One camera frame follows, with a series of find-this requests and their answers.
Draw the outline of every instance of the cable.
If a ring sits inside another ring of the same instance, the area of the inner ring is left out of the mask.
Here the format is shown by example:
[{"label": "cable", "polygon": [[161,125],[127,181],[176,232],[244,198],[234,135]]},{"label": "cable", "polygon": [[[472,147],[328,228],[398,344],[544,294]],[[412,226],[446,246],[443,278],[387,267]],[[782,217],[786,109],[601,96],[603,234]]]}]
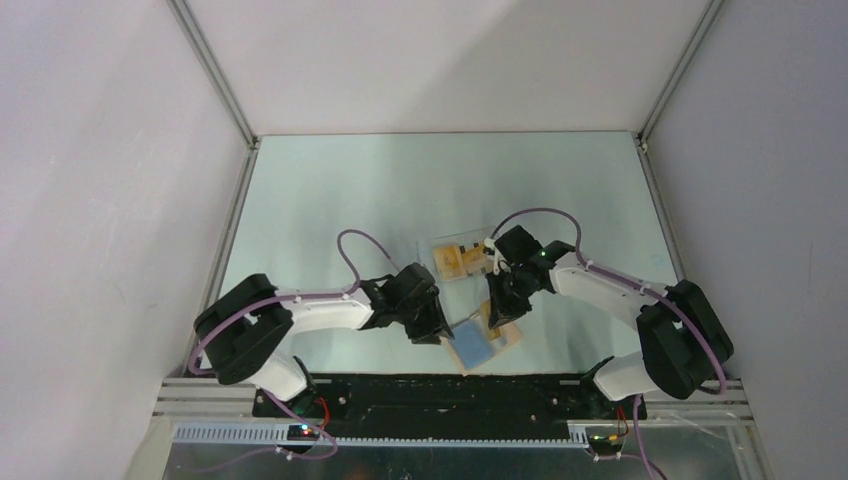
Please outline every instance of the cable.
[{"label": "cable", "polygon": [[[258,302],[252,303],[252,304],[242,308],[241,310],[234,313],[229,318],[227,318],[226,320],[224,320],[223,322],[218,324],[215,328],[212,329],[212,331],[210,331],[205,337],[203,337],[202,339],[200,339],[200,341],[197,342],[197,346],[194,347],[191,354],[189,355],[189,362],[188,362],[189,371],[191,373],[195,374],[195,375],[198,375],[198,376],[213,373],[211,368],[200,368],[199,365],[198,365],[199,364],[198,359],[199,359],[200,355],[203,353],[203,350],[212,342],[212,340],[215,339],[215,337],[220,335],[221,332],[223,332],[226,328],[228,328],[233,323],[242,319],[245,315],[248,315],[248,314],[252,313],[253,311],[255,311],[259,308],[266,307],[268,305],[273,305],[275,303],[281,303],[281,302],[294,300],[295,298],[297,298],[298,295],[303,299],[326,299],[326,298],[338,298],[341,295],[345,295],[345,294],[349,295],[349,294],[355,292],[359,288],[359,284],[362,281],[362,277],[359,275],[359,270],[356,269],[356,266],[350,260],[350,257],[347,256],[347,253],[344,251],[344,247],[342,246],[342,238],[344,238],[344,236],[348,235],[348,234],[360,235],[360,236],[365,237],[368,240],[370,240],[371,243],[376,245],[377,248],[380,250],[380,252],[383,253],[383,255],[386,257],[386,259],[388,259],[389,263],[392,264],[392,266],[395,268],[395,270],[400,271],[400,267],[398,267],[397,263],[395,263],[392,256],[389,255],[389,252],[385,249],[385,247],[383,247],[382,244],[380,244],[379,241],[377,241],[377,239],[375,239],[374,237],[372,237],[368,233],[363,232],[362,230],[358,230],[358,229],[354,229],[354,228],[349,228],[349,229],[343,230],[336,237],[336,248],[338,248],[338,251],[339,251],[339,254],[342,257],[342,260],[344,260],[345,264],[347,264],[348,268],[350,268],[350,271],[353,273],[353,276],[354,276],[353,284],[351,284],[351,286],[348,289],[346,289],[344,292],[341,292],[341,293],[304,293],[304,294],[278,295],[278,296],[274,296],[274,297],[271,297],[271,298],[259,300]],[[238,463],[238,462],[240,462],[240,461],[242,461],[246,458],[250,458],[254,455],[259,455],[259,454],[262,454],[262,453],[270,453],[270,452],[281,453],[281,452],[285,451],[285,452],[287,452],[286,455],[289,459],[299,458],[299,459],[302,459],[302,460],[323,460],[325,458],[329,458],[329,457],[335,455],[335,453],[339,449],[338,443],[336,442],[335,437],[333,437],[332,435],[330,435],[329,433],[324,431],[324,428],[327,426],[328,423],[330,423],[330,410],[327,407],[326,400],[324,400],[323,398],[319,399],[321,405],[324,407],[324,422],[321,424],[321,426],[318,426],[318,425],[313,425],[313,424],[307,422],[305,419],[303,419],[302,417],[300,417],[299,415],[294,413],[290,408],[288,408],[285,405],[285,403],[280,401],[280,399],[278,399],[274,394],[272,394],[268,390],[263,389],[263,392],[265,393],[265,395],[268,398],[271,399],[272,402],[274,402],[274,404],[280,410],[285,412],[291,418],[294,418],[295,420],[298,420],[299,422],[301,422],[305,425],[308,425],[308,426],[314,428],[315,430],[317,430],[318,433],[320,434],[319,438],[323,437],[323,438],[329,440],[330,443],[333,446],[332,450],[328,453],[323,453],[323,454],[320,454],[320,455],[304,455],[304,454],[295,453],[295,452],[292,452],[292,451],[285,450],[282,447],[261,447],[261,448],[255,449],[255,450],[251,450],[251,451],[249,451],[249,452],[247,452],[243,455],[240,455],[236,458],[233,458],[231,460],[228,460],[228,461],[226,461],[226,462],[224,462],[220,465],[215,465],[213,467],[206,467],[206,468],[200,468],[200,469],[185,468],[185,470],[193,472],[193,473],[214,472],[214,471],[218,471],[218,470],[223,470],[223,469],[229,467],[230,465]]]},{"label": "cable", "polygon": [[621,405],[619,405],[618,408],[615,409],[615,420],[616,420],[616,422],[615,422],[616,433],[619,436],[623,435],[623,433],[621,433]]},{"label": "cable", "polygon": [[[593,459],[597,459],[596,461],[621,460],[622,458],[629,458],[631,460],[641,460],[641,457],[639,455],[633,455],[633,454],[630,454],[630,453],[622,453],[619,456],[619,455],[598,455],[591,448],[589,450],[583,450],[583,451],[587,455],[592,457]],[[657,474],[660,476],[660,478],[662,478],[662,480],[668,480],[668,477],[665,476],[665,473],[663,473],[663,471],[660,470],[660,467],[658,467],[657,464],[655,464],[654,462],[651,462],[651,461],[649,461],[648,463],[651,465],[651,468],[655,472],[657,472]]]},{"label": "cable", "polygon": [[645,443],[642,441],[642,432],[639,430],[639,405],[642,404],[642,395],[636,395],[633,399],[633,431],[636,432],[636,444],[639,445],[639,455],[641,455],[642,463],[645,465],[645,470],[648,472],[648,476],[652,479],[654,478],[654,474],[651,473],[651,466],[653,466],[657,471],[660,472],[660,476],[665,480],[668,480],[665,475],[663,475],[662,471],[656,468],[650,460],[648,460],[648,454],[645,453]]},{"label": "cable", "polygon": [[[288,406],[286,406],[286,404],[283,401],[281,401],[279,398],[277,398],[273,393],[271,393],[271,392],[269,392],[268,390],[265,390],[265,389],[262,389],[262,391],[265,392],[265,395],[267,395],[268,398],[270,398],[271,401],[274,402],[274,405],[276,405],[277,408],[279,408],[280,410],[284,411],[286,413],[286,415],[288,415],[289,417],[297,420],[298,422],[300,422],[304,425],[308,425],[309,427],[312,427],[313,429],[317,430],[320,437],[324,437],[325,439],[329,440],[330,444],[332,444],[332,446],[333,446],[332,450],[330,450],[327,453],[322,453],[320,455],[306,455],[306,454],[303,454],[303,453],[294,453],[294,452],[291,452],[291,451],[288,452],[286,455],[288,455],[290,458],[299,458],[301,460],[324,460],[325,458],[332,457],[333,455],[336,454],[337,451],[339,451],[339,444],[336,442],[336,437],[327,433],[322,427],[319,427],[318,425],[314,425],[312,423],[309,423],[308,421],[306,421],[306,419],[304,419],[300,415],[294,413],[292,411],[292,409],[290,409]],[[327,417],[329,417],[329,413],[325,413],[325,418],[327,418]]]},{"label": "cable", "polygon": [[619,436],[626,437],[627,435],[630,434],[630,424],[627,423],[627,415],[625,415],[624,407],[622,407],[621,405],[619,405],[618,408],[616,409],[616,416],[619,416],[619,415],[621,416],[621,421],[624,422],[624,426],[626,428],[624,433],[619,433]]},{"label": "cable", "polygon": [[683,311],[680,310],[680,308],[677,307],[677,305],[675,305],[673,302],[671,302],[670,300],[665,298],[665,295],[657,292],[656,290],[654,290],[652,288],[644,288],[644,285],[642,285],[638,282],[634,282],[633,280],[630,280],[629,278],[622,277],[621,275],[619,275],[615,272],[611,272],[611,271],[609,271],[605,268],[599,267],[595,264],[589,264],[589,262],[586,260],[586,258],[583,257],[583,252],[580,250],[580,242],[581,242],[582,237],[583,237],[583,230],[580,227],[580,223],[577,221],[577,219],[574,218],[574,216],[571,215],[570,213],[565,212],[563,210],[559,210],[557,208],[550,208],[550,207],[535,207],[535,208],[526,208],[524,210],[519,210],[519,211],[509,215],[505,219],[503,219],[501,221],[501,223],[499,223],[498,226],[495,227],[495,230],[492,232],[492,238],[495,237],[495,235],[504,226],[504,224],[506,224],[506,222],[512,220],[513,218],[515,218],[519,215],[524,215],[526,213],[535,213],[535,212],[556,213],[558,215],[561,215],[561,216],[569,219],[571,221],[571,223],[574,224],[574,227],[577,230],[577,239],[574,241],[574,253],[577,255],[577,261],[585,269],[592,270],[592,271],[595,271],[597,273],[600,273],[601,275],[615,281],[616,283],[619,283],[619,284],[624,285],[626,287],[637,290],[640,293],[642,291],[644,291],[646,294],[648,294],[649,296],[651,296],[655,300],[662,303],[666,308],[668,308],[675,315],[677,315],[677,317],[683,322],[683,325],[686,326],[686,329],[688,329],[689,332],[692,333],[692,336],[695,338],[695,341],[698,342],[698,345],[700,345],[701,349],[704,350],[704,353],[706,354],[707,359],[709,359],[709,361],[710,361],[710,365],[713,367],[713,370],[715,370],[716,378],[718,378],[718,383],[719,383],[718,390],[712,390],[712,389],[708,389],[706,387],[703,387],[702,391],[706,391],[706,392],[712,393],[714,395],[721,395],[725,391],[727,391],[727,377],[724,375],[724,370],[721,368],[721,362],[718,361],[718,357],[716,357],[715,352],[713,352],[712,348],[710,348],[709,342],[707,342],[707,339],[704,338],[704,335],[701,333],[700,330],[698,330],[698,328],[695,326],[695,324],[692,322],[692,320],[690,320],[689,317],[685,313],[683,313]]},{"label": "cable", "polygon": [[297,298],[298,295],[300,295],[300,297],[304,300],[310,300],[310,299],[311,300],[318,300],[318,299],[338,298],[341,295],[345,295],[345,294],[350,295],[351,293],[355,292],[356,289],[359,288],[359,283],[362,281],[362,278],[359,275],[359,270],[356,269],[356,266],[350,260],[350,257],[347,256],[347,253],[345,253],[344,247],[342,246],[342,238],[345,235],[348,235],[348,234],[360,235],[360,236],[363,236],[363,237],[367,238],[368,240],[370,240],[371,243],[373,243],[374,245],[377,246],[378,249],[380,249],[380,252],[382,252],[383,255],[385,255],[385,257],[389,260],[389,262],[392,264],[392,266],[395,267],[396,270],[400,271],[400,268],[398,268],[394,259],[392,259],[392,256],[389,255],[389,252],[385,249],[385,247],[383,247],[382,244],[380,244],[380,242],[377,241],[377,239],[375,239],[371,235],[363,232],[362,230],[357,230],[355,228],[348,228],[347,230],[342,230],[339,233],[339,235],[336,237],[336,248],[338,248],[339,254],[342,257],[342,260],[344,260],[344,262],[347,264],[348,268],[350,268],[350,271],[351,271],[351,273],[353,273],[353,277],[354,277],[353,284],[351,284],[351,286],[347,290],[345,290],[344,292],[341,292],[341,293],[332,293],[331,292],[331,293],[303,293],[303,294],[279,295],[279,296],[259,300],[258,302],[255,302],[253,304],[250,304],[250,305],[242,308],[241,310],[234,313],[233,315],[230,315],[229,318],[227,318],[226,320],[224,320],[223,322],[218,324],[215,328],[212,329],[211,332],[209,332],[205,337],[203,337],[197,343],[197,346],[194,347],[194,350],[192,350],[191,354],[189,355],[188,370],[195,375],[208,375],[210,373],[213,373],[211,368],[200,368],[200,366],[197,365],[197,363],[198,363],[197,358],[200,357],[200,355],[203,353],[203,350],[212,342],[212,340],[215,339],[215,337],[220,335],[221,332],[223,332],[225,329],[227,329],[233,323],[241,320],[245,315],[248,315],[248,314],[252,313],[253,311],[255,311],[257,309],[260,309],[262,307],[267,307],[268,305],[273,305],[275,303],[282,303],[282,302],[288,302],[288,301],[294,300],[295,298]]},{"label": "cable", "polygon": [[368,240],[370,240],[371,243],[373,243],[377,248],[380,249],[380,252],[383,253],[383,256],[386,257],[386,259],[389,261],[389,263],[391,263],[392,266],[395,267],[395,270],[397,270],[398,272],[401,270],[401,268],[398,266],[398,264],[395,263],[395,260],[392,258],[392,256],[389,255],[388,250],[386,250],[386,248],[383,247],[383,245],[380,242],[378,242],[376,238],[374,238],[371,235],[363,232],[362,230],[359,230],[359,229],[356,229],[356,228],[348,228],[346,230],[342,230],[339,233],[339,236],[336,237],[336,246],[339,249],[339,253],[342,254],[342,258],[344,258],[345,263],[347,263],[347,266],[350,267],[351,270],[356,272],[356,267],[354,267],[353,263],[350,261],[350,259],[347,258],[347,255],[345,255],[344,249],[342,248],[342,237],[344,237],[345,235],[350,234],[350,233],[352,233],[354,235],[359,235],[359,236],[365,237]]},{"label": "cable", "polygon": [[327,425],[330,423],[330,408],[327,407],[327,401],[324,400],[324,397],[318,397],[315,403],[324,407],[324,422],[321,423],[321,428],[327,428]]},{"label": "cable", "polygon": [[[242,455],[239,455],[238,457],[235,457],[235,458],[232,458],[232,459],[230,459],[230,460],[227,460],[227,461],[226,461],[226,462],[224,462],[224,463],[220,463],[220,464],[218,464],[218,465],[213,465],[213,466],[211,466],[211,467],[204,467],[204,468],[192,468],[192,467],[184,467],[184,466],[180,466],[179,468],[180,468],[180,469],[182,469],[182,470],[185,470],[185,471],[187,471],[187,472],[191,472],[191,473],[212,473],[212,472],[217,472],[217,471],[220,471],[220,470],[224,470],[225,468],[228,468],[228,467],[230,467],[230,466],[232,466],[232,465],[234,465],[234,464],[236,464],[236,463],[238,463],[238,462],[241,462],[242,460],[245,460],[245,459],[250,458],[250,457],[252,457],[252,456],[254,456],[254,455],[259,455],[259,454],[263,454],[263,453],[272,453],[272,452],[273,452],[273,453],[277,453],[277,454],[279,454],[279,453],[283,453],[283,452],[285,452],[285,454],[286,454],[286,458],[287,458],[287,459],[289,459],[289,460],[291,460],[292,458],[299,458],[299,459],[301,459],[301,460],[311,460],[311,461],[314,461],[314,460],[324,460],[324,459],[330,458],[330,457],[332,457],[333,455],[335,455],[335,454],[336,454],[336,452],[338,452],[338,450],[339,450],[339,445],[338,445],[338,442],[336,441],[336,438],[335,438],[335,437],[333,437],[332,435],[330,435],[329,433],[327,433],[327,432],[324,430],[324,427],[326,427],[326,426],[327,426],[327,423],[329,423],[329,422],[330,422],[330,411],[329,411],[329,409],[327,408],[327,402],[326,402],[323,398],[320,398],[320,401],[321,401],[321,404],[324,406],[324,423],[323,423],[323,424],[321,424],[321,425],[319,426],[319,425],[314,425],[314,424],[312,424],[312,423],[308,422],[308,421],[307,421],[306,419],[304,419],[303,417],[301,417],[301,416],[299,416],[298,414],[294,413],[294,412],[293,412],[290,408],[288,408],[288,407],[286,406],[286,404],[285,404],[285,403],[283,403],[282,401],[280,401],[280,399],[278,399],[276,396],[274,396],[274,394],[273,394],[273,393],[269,392],[268,390],[264,390],[264,389],[263,389],[263,390],[262,390],[262,392],[263,392],[263,393],[264,393],[264,394],[265,394],[268,398],[270,398],[270,399],[271,399],[271,401],[272,401],[272,402],[274,402],[274,404],[275,404],[275,405],[276,405],[276,406],[277,406],[280,410],[282,410],[283,412],[285,412],[285,413],[286,413],[289,417],[291,417],[291,418],[293,418],[293,419],[297,420],[298,422],[300,422],[300,423],[302,423],[302,424],[304,424],[304,425],[308,425],[308,426],[310,426],[310,427],[314,428],[315,430],[317,430],[317,431],[318,431],[318,433],[319,433],[319,435],[320,435],[320,437],[323,437],[323,438],[325,438],[325,439],[329,440],[329,442],[330,442],[330,444],[332,445],[332,447],[333,447],[333,448],[332,448],[329,452],[322,453],[322,454],[319,454],[319,455],[307,455],[307,454],[305,454],[305,453],[295,453],[295,452],[292,452],[291,450],[287,450],[287,449],[285,449],[285,448],[283,448],[283,447],[280,447],[280,446],[276,446],[276,447],[260,447],[260,448],[256,448],[256,449],[254,449],[254,450],[251,450],[251,451],[249,451],[249,452],[247,452],[247,453],[244,453],[244,454],[242,454]],[[316,441],[315,441],[315,444],[313,445],[313,448],[314,448],[314,446],[315,446],[315,445],[317,445],[317,444],[318,444],[318,441],[316,440]]]}]

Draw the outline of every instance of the metal profile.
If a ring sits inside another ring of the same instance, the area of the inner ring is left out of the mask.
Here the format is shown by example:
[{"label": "metal profile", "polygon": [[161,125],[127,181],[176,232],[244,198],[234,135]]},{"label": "metal profile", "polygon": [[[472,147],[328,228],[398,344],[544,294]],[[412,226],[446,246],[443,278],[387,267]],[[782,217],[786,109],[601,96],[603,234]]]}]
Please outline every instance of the metal profile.
[{"label": "metal profile", "polygon": [[[349,447],[464,447],[464,448],[580,448],[589,446],[586,429],[569,427],[569,439],[525,440],[410,440],[403,438],[336,437],[339,446]],[[228,445],[312,445],[311,440],[289,440],[288,424],[179,422],[174,443],[216,443]]]},{"label": "metal profile", "polygon": [[654,132],[654,128],[656,128],[665,107],[680,85],[683,76],[692,65],[695,54],[698,53],[704,44],[704,39],[715,25],[716,18],[718,18],[725,3],[727,3],[726,0],[710,0],[701,14],[701,18],[698,20],[698,24],[695,26],[692,35],[689,37],[686,47],[677,59],[677,63],[674,64],[674,68],[671,70],[671,74],[668,76],[665,85],[663,85],[659,97],[657,97],[654,105],[651,107],[651,111],[645,120],[645,124],[642,126],[642,130],[639,131],[639,137],[643,141],[647,141]]},{"label": "metal profile", "polygon": [[726,427],[727,440],[736,460],[739,476],[742,480],[771,480],[774,475],[764,465],[758,454],[753,438],[758,437],[755,426]]},{"label": "metal profile", "polygon": [[171,7],[171,11],[174,12],[174,17],[177,19],[177,23],[180,24],[183,33],[185,33],[192,50],[197,55],[200,65],[209,76],[212,87],[224,104],[224,108],[227,110],[233,123],[235,123],[236,128],[238,128],[242,140],[244,140],[245,145],[248,147],[253,147],[256,143],[256,134],[250,128],[247,117],[244,115],[244,110],[242,110],[241,105],[236,100],[235,93],[227,81],[227,77],[224,76],[224,72],[221,70],[221,65],[212,53],[212,47],[209,46],[206,35],[203,34],[203,30],[201,30],[200,25],[197,23],[194,12],[192,12],[186,0],[168,0],[168,5]]},{"label": "metal profile", "polygon": [[[227,214],[226,227],[221,234],[221,240],[218,242],[218,250],[215,253],[215,261],[212,266],[212,272],[209,276],[209,281],[206,286],[206,293],[203,297],[202,304],[198,313],[205,310],[209,305],[217,300],[221,292],[221,284],[224,281],[224,274],[227,270],[227,263],[230,260],[230,253],[233,250],[233,242],[236,238],[236,230],[238,222],[241,219],[241,213],[244,210],[244,202],[247,199],[247,190],[250,186],[250,179],[253,177],[253,170],[256,168],[256,157],[259,154],[259,145],[251,148],[247,152],[247,158],[244,162],[244,167],[239,174],[239,179],[236,185],[236,191],[233,195],[230,210]],[[180,372],[184,372],[188,367],[189,355],[196,344],[197,337],[194,329],[191,331],[191,338],[183,357]]]},{"label": "metal profile", "polygon": [[648,183],[648,190],[651,193],[651,201],[654,203],[654,210],[657,212],[657,219],[660,222],[660,230],[662,230],[669,257],[671,257],[671,267],[674,269],[677,279],[682,280],[686,278],[683,255],[678,246],[674,229],[672,228],[671,217],[665,207],[665,202],[663,202],[657,177],[648,159],[646,149],[643,147],[638,136],[634,136],[634,143],[636,145],[637,155],[639,155],[639,162],[642,164],[642,173],[645,175],[645,181]]},{"label": "metal profile", "polygon": [[[714,387],[717,382],[705,383]],[[250,384],[224,386],[215,379],[168,378],[162,383],[154,416],[168,416],[179,421],[211,421],[228,423],[291,424],[289,419],[253,418],[256,387]],[[753,425],[748,399],[738,380],[728,381],[728,390],[721,396],[693,395],[688,400],[676,400],[662,394],[645,396],[649,426],[732,426]],[[612,427],[613,420],[580,420],[575,427]]]},{"label": "metal profile", "polygon": [[774,480],[774,472],[771,469],[771,464],[766,457],[766,448],[763,445],[763,439],[760,437],[760,432],[756,425],[750,425],[745,428],[745,434],[751,442],[752,456],[754,461],[763,472],[763,477],[767,480]]}]

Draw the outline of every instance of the small package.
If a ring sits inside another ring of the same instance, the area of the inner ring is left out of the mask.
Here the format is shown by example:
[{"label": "small package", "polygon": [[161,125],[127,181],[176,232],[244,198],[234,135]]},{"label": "small package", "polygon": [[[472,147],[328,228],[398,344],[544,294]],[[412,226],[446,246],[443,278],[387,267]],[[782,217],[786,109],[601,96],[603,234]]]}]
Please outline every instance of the small package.
[{"label": "small package", "polygon": [[433,263],[439,278],[450,282],[491,272],[492,261],[483,253],[483,240],[491,232],[491,227],[481,228],[431,240]]}]

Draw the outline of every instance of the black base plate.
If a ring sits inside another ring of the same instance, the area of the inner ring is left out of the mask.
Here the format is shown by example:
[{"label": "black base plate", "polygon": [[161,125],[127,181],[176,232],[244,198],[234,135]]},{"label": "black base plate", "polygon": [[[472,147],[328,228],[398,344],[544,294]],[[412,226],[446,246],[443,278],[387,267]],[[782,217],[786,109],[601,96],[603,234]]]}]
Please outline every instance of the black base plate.
[{"label": "black base plate", "polygon": [[[313,374],[331,435],[443,440],[568,438],[568,420],[614,420],[619,405],[630,418],[632,399],[609,402],[581,377]],[[254,399],[253,416],[287,415],[263,398]],[[305,416],[323,418],[323,408]]]}]

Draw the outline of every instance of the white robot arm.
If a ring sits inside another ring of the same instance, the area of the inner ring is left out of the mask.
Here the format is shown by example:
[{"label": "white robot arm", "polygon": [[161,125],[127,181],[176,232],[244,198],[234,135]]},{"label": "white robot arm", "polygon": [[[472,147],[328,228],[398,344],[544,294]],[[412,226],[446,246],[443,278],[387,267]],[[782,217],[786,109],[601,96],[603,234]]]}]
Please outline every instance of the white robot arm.
[{"label": "white robot arm", "polygon": [[714,371],[692,333],[675,325],[680,319],[658,301],[655,292],[664,292],[666,300],[686,312],[719,362],[733,354],[733,344],[709,301],[692,282],[682,280],[668,287],[608,267],[594,267],[592,260],[566,243],[554,241],[542,248],[520,226],[497,240],[487,239],[485,245],[495,262],[494,271],[487,275],[493,305],[490,327],[530,311],[530,296],[547,290],[595,305],[639,334],[641,351],[608,358],[589,373],[608,400],[654,390],[688,398]]},{"label": "white robot arm", "polygon": [[[203,339],[196,351],[205,350],[222,385],[249,382],[287,402],[312,382],[297,357],[277,350],[283,337],[328,328],[382,328],[393,322],[404,326],[414,344],[438,344],[439,337],[453,337],[435,280],[417,263],[397,275],[330,293],[280,292],[264,274],[256,274],[195,320],[195,331]],[[207,373],[193,365],[190,370]]]},{"label": "white robot arm", "polygon": [[[666,292],[692,319],[720,362],[733,353],[724,329],[700,288],[686,280],[673,287],[604,267],[593,268],[574,247],[560,241],[542,248],[522,227],[497,240],[486,252],[495,269],[486,275],[492,303],[489,327],[516,320],[532,309],[529,298],[547,290],[595,305],[639,334],[642,350],[600,362],[584,379],[609,401],[660,389],[688,398],[714,368],[656,293]],[[404,325],[412,343],[439,343],[452,337],[432,275],[413,263],[396,276],[364,280],[344,292],[285,294],[262,274],[248,277],[195,321],[212,370],[221,384],[250,382],[286,402],[308,397],[311,378],[296,357],[277,351],[285,335],[327,328],[366,330]],[[249,320],[248,314],[255,317]]]}]

